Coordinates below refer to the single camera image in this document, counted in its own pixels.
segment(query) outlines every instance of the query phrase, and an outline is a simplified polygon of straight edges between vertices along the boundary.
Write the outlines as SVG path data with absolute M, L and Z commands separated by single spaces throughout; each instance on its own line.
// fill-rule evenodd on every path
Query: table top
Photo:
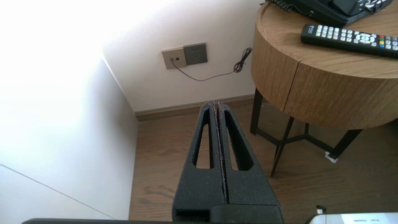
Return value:
M 259 10 L 263 38 L 280 52 L 302 64 L 324 71 L 367 78 L 398 78 L 398 60 L 304 44 L 300 34 L 305 24 L 320 22 L 296 12 L 285 12 L 267 3 Z M 367 33 L 398 37 L 398 0 L 383 10 L 345 27 Z
M 398 0 L 346 29 L 398 36 Z M 261 95 L 307 123 L 344 130 L 398 117 L 398 60 L 304 44 L 305 24 L 319 22 L 266 3 L 257 16 L 252 78 Z

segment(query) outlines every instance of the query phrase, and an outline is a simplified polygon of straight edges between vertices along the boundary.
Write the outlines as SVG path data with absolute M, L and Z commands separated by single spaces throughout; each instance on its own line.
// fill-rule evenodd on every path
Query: black metal table frame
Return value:
M 309 123 L 305 123 L 304 134 L 288 138 L 290 129 L 291 129 L 293 121 L 294 121 L 294 118 L 290 117 L 282 140 L 277 140 L 276 138 L 272 137 L 271 135 L 265 133 L 264 131 L 262 131 L 261 129 L 258 128 L 258 120 L 260 117 L 260 110 L 261 110 L 262 102 L 263 102 L 263 96 L 258 91 L 258 89 L 256 89 L 256 93 L 254 95 L 254 102 L 253 102 L 252 121 L 250 123 L 250 133 L 252 133 L 253 135 L 259 134 L 266 140 L 268 140 L 271 143 L 273 143 L 274 145 L 276 145 L 273 167 L 272 167 L 272 171 L 270 174 L 271 177 L 275 173 L 276 167 L 278 166 L 279 159 L 282 155 L 283 148 L 285 147 L 286 144 L 289 144 L 289 143 L 292 143 L 295 141 L 300 141 L 300 140 L 307 140 L 310 143 L 312 143 L 312 144 L 318 146 L 319 148 L 325 150 L 326 152 L 328 152 L 329 158 L 337 160 L 337 158 L 344 152 L 344 150 L 351 144 L 351 142 L 362 131 L 362 129 L 348 130 L 346 132 L 346 134 L 343 136 L 343 138 L 339 141 L 339 143 L 333 148 L 333 147 L 327 145 L 326 143 L 312 137 L 308 133 L 309 126 L 310 126 Z

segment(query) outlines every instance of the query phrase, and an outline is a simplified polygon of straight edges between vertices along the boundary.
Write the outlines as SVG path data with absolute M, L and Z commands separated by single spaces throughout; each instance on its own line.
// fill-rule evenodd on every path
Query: round side table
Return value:
M 398 37 L 398 1 L 345 29 Z M 308 140 L 336 162 L 362 129 L 398 117 L 398 60 L 300 40 L 303 26 L 319 24 L 296 12 L 265 3 L 259 10 L 253 45 L 252 78 L 256 85 L 250 132 L 276 145 L 274 174 L 285 144 Z M 261 131 L 263 97 L 290 116 L 282 140 Z M 294 119 L 304 134 L 288 138 Z M 308 134 L 309 124 L 348 130 L 333 148 Z

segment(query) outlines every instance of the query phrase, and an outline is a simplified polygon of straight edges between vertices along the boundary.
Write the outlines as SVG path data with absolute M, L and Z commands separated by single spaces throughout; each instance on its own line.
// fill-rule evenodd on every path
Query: telephone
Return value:
M 392 0 L 268 0 L 281 9 L 297 11 L 322 22 L 324 25 L 343 27 L 372 15 Z

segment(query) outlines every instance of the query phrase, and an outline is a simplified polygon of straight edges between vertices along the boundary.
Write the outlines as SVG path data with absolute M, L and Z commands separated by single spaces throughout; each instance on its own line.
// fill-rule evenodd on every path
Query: cable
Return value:
M 206 80 L 209 80 L 209 79 L 212 79 L 212 78 L 215 78 L 215 77 L 219 77 L 219 76 L 223 76 L 223 75 L 229 75 L 229 74 L 231 74 L 231 73 L 239 73 L 239 72 L 241 72 L 242 69 L 243 69 L 243 64 L 245 64 L 245 60 L 246 60 L 246 58 L 250 55 L 250 53 L 252 52 L 252 50 L 253 50 L 253 49 L 252 49 L 251 47 L 249 47 L 249 48 L 246 48 L 246 49 L 243 51 L 243 53 L 242 53 L 242 59 L 241 59 L 238 63 L 236 63 L 236 64 L 234 65 L 234 70 L 233 70 L 232 72 L 230 72 L 230 73 L 225 73 L 225 74 L 221 74 L 221 75 L 215 75 L 215 76 L 213 76 L 213 77 L 210 77 L 210 78 L 207 78 L 207 79 L 203 79 L 203 80 L 195 79 L 195 78 L 189 76 L 187 73 L 183 72 L 179 67 L 177 67 L 177 66 L 174 64 L 174 59 L 170 59 L 170 62 L 174 65 L 174 67 L 175 67 L 176 69 L 178 69 L 178 70 L 179 70 L 180 72 L 182 72 L 184 75 L 188 76 L 189 78 L 191 78 L 191 79 L 193 79 L 193 80 L 195 80 L 195 81 L 202 82 L 202 81 L 206 81 Z

